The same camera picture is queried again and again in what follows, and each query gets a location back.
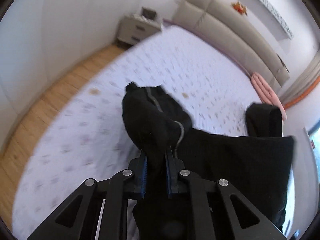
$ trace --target triangular cutout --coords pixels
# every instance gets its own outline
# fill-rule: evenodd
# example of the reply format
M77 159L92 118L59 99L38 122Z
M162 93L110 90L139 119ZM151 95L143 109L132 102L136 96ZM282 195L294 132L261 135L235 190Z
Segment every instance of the triangular cutout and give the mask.
M260 222L259 218L253 214L251 210L236 195L231 195L230 199L242 229L249 228Z
M55 222L57 224L63 225L67 228L73 227L75 223L76 216L78 214L83 196L78 195L56 218Z

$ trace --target orange strip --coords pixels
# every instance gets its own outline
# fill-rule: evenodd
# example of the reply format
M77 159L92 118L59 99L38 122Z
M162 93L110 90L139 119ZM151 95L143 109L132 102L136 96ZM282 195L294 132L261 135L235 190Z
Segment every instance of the orange strip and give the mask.
M310 92L318 85L319 82L320 82L320 76L317 77L317 79L310 85L310 87L308 87L306 89L306 91L303 92L303 94L301 96L295 98L294 100L290 101L289 103L286 103L284 105L284 109L287 110L291 106L294 106L296 103L300 102L303 98L305 98L307 95L310 94Z

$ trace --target white bed sheet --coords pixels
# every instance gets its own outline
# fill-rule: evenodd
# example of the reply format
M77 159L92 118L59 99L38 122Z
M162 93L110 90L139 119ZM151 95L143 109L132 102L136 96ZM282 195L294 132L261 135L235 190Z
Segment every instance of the white bed sheet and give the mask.
M134 145L121 116L124 89L131 81L163 85L190 113L194 127L209 133L247 135L245 110L260 102L234 63L179 27L138 44L93 78L39 141L13 206L12 229L19 240L27 239L85 179L109 179L135 157L129 154ZM100 93L93 95L92 89ZM130 219L132 235L137 231Z

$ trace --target folded pink towel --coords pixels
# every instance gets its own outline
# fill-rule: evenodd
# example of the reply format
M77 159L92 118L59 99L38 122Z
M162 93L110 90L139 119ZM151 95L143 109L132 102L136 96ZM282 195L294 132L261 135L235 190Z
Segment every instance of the folded pink towel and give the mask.
M280 108L282 120L287 120L287 115L285 110L277 97L276 93L272 90L269 84L264 80L264 78L257 72L254 72L251 76L251 83L256 90L262 103L277 106Z

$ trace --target decorative wall frame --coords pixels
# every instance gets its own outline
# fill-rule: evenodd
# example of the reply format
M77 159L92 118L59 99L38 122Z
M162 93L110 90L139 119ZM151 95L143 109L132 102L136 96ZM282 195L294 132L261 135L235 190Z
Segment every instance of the decorative wall frame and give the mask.
M268 0L259 0L267 9L268 11L276 18L276 20L280 23L281 27L288 35L290 40L293 38L293 33L291 32L289 26L285 22L285 20L281 17L278 11L273 7L273 5Z

